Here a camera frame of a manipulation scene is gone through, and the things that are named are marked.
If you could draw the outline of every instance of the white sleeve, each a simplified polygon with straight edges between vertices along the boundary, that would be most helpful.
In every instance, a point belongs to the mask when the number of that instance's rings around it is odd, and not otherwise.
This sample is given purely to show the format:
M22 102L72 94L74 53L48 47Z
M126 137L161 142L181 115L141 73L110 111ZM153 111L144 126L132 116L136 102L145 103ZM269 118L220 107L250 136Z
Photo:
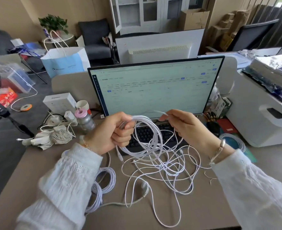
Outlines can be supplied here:
M266 175L240 150L212 169L242 229L282 230L281 182Z
M39 180L38 199L17 219L16 230L81 229L102 157L75 143Z

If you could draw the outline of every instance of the sleeve cuff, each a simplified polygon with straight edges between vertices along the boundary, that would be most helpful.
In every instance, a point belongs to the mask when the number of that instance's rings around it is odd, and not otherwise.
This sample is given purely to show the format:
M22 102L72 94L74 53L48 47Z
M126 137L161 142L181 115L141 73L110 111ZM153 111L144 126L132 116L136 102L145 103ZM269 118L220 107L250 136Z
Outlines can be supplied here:
M251 164L250 159L240 149L237 149L229 157L217 164L211 165L211 167L218 178L227 178L245 170L249 164Z
M65 153L66 156L84 164L85 166L92 167L95 165L101 165L103 157L94 153L93 151L81 146L78 143L74 143L70 150Z

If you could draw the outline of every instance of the silver bracelet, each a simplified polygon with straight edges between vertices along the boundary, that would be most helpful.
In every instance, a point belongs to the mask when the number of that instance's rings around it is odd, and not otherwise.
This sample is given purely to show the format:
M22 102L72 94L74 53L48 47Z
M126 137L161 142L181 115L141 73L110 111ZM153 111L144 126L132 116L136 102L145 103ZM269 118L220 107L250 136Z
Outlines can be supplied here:
M221 143L220 143L220 147L219 147L219 149L218 149L218 151L217 151L217 153L216 153L216 155L210 160L210 164L214 164L214 160L219 156L219 154L222 152L222 150L223 150L223 148L224 148L224 146L225 146L225 139L222 139L221 140Z

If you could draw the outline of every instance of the paper cup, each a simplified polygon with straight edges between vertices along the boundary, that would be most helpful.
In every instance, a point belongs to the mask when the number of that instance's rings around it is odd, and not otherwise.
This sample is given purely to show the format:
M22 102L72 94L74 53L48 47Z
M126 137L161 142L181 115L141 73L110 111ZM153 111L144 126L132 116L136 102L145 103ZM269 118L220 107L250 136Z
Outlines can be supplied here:
M91 110L89 108L89 104L86 100L80 100L75 105L76 109L84 108L87 110L88 114L91 115Z

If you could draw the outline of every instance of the person's left hand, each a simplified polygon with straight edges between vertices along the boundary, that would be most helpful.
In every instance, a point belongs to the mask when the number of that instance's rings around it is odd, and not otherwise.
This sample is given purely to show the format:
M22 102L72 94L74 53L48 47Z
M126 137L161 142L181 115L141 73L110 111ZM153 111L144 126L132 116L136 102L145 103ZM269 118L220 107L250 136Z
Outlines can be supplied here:
M106 119L94 130L85 135L87 147L98 155L105 154L116 145L125 147L129 144L131 134L134 131L135 122L131 121L132 116L124 112L106 117ZM125 129L119 129L123 121L128 121Z

